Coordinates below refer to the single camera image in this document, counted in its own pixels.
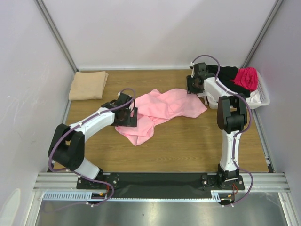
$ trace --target white wall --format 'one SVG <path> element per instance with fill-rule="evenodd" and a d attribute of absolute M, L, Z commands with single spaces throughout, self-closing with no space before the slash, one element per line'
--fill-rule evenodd
<path fill-rule="evenodd" d="M 73 72 L 33 0 L 1 1 L 0 28 L 0 207 L 20 188 L 19 226 Z"/>
<path fill-rule="evenodd" d="M 250 66 L 269 89 L 271 103 L 259 108 L 272 161 L 285 172 L 301 216 L 301 1 L 284 1 Z"/>
<path fill-rule="evenodd" d="M 275 0 L 44 2 L 85 69 L 188 68 L 200 54 L 241 66 Z"/>

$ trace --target pink cloth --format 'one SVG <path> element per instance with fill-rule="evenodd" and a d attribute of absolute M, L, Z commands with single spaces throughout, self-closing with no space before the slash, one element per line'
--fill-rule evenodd
<path fill-rule="evenodd" d="M 240 68 L 234 79 L 234 83 L 253 92 L 257 90 L 257 71 L 253 67 Z"/>
<path fill-rule="evenodd" d="M 196 95 L 187 94 L 184 89 L 172 89 L 163 94 L 154 89 L 135 101 L 138 107 L 137 127 L 116 127 L 135 146 L 149 140 L 156 125 L 176 116 L 196 118 L 207 109 Z"/>

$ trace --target wooden table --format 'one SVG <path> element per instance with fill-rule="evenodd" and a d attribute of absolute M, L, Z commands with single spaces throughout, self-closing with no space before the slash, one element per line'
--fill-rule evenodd
<path fill-rule="evenodd" d="M 161 93 L 186 88 L 190 70 L 108 71 L 102 100 L 72 101 L 67 124 L 94 113 L 117 93 L 131 87 L 141 96 L 153 89 Z M 115 172 L 211 172 L 217 171 L 222 154 L 222 133 L 216 122 L 216 110 L 208 108 L 198 118 L 176 117 L 155 127 L 154 136 L 133 146 L 114 127 L 106 127 L 92 136 L 85 157 L 104 171 Z M 267 164 L 256 125 L 242 135 L 239 164 L 252 172 L 267 172 Z"/>

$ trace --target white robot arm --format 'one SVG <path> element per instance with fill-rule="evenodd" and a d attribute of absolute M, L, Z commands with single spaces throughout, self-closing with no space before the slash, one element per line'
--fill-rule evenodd
<path fill-rule="evenodd" d="M 136 127 L 137 108 L 134 106 L 130 109 L 131 99 L 131 96 L 120 93 L 117 100 L 105 103 L 87 118 L 70 126 L 65 124 L 57 126 L 48 156 L 50 157 L 51 153 L 55 151 L 52 157 L 54 161 L 89 179 L 102 180 L 103 170 L 84 157 L 85 142 L 106 126 Z M 60 142 L 56 150 L 53 150 L 64 134 L 70 130 L 72 132 Z"/>
<path fill-rule="evenodd" d="M 234 97 L 232 91 L 225 87 L 215 74 L 210 74 L 205 63 L 192 65 L 192 75 L 187 76 L 187 89 L 189 93 L 197 94 L 199 97 L 207 96 L 209 93 L 214 99 L 219 100 L 217 123 L 222 130 L 222 158 L 219 164 L 219 173 L 222 175 L 222 182 L 238 179 L 238 146 L 242 131 L 247 123 L 246 106 L 238 98 Z"/>

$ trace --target plastic basket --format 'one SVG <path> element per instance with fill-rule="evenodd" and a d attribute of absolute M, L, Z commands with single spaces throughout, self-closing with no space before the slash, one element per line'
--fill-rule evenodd
<path fill-rule="evenodd" d="M 257 72 L 257 77 L 258 77 L 257 89 L 260 94 L 260 102 L 261 103 L 248 103 L 251 109 L 255 109 L 260 106 L 266 106 L 266 105 L 269 105 L 269 103 L 270 103 L 267 87 L 265 86 L 265 83 L 259 72 Z M 209 107 L 211 109 L 217 109 L 218 103 L 215 100 L 213 100 L 210 96 L 207 96 L 207 100 L 209 103 Z"/>

